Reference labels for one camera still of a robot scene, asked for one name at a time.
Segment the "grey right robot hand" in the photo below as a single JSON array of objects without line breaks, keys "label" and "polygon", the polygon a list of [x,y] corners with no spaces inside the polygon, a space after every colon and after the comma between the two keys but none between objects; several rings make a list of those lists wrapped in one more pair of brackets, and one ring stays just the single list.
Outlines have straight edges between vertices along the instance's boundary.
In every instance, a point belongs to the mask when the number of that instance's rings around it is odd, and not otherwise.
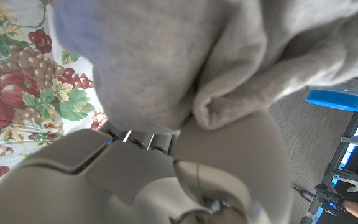
[{"label": "grey right robot hand", "polygon": [[187,121],[165,154],[82,129],[0,183],[0,223],[288,223],[287,151],[252,113],[207,131]]}]

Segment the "person's white gloved hand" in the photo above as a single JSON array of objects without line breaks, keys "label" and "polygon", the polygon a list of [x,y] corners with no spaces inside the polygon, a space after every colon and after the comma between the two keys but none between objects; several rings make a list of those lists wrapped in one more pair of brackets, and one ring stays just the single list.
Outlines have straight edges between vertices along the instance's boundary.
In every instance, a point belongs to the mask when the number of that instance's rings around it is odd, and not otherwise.
[{"label": "person's white gloved hand", "polygon": [[348,187],[347,192],[358,192],[358,173],[349,171],[347,169],[334,169],[332,177],[338,181],[351,184],[352,187]]}]

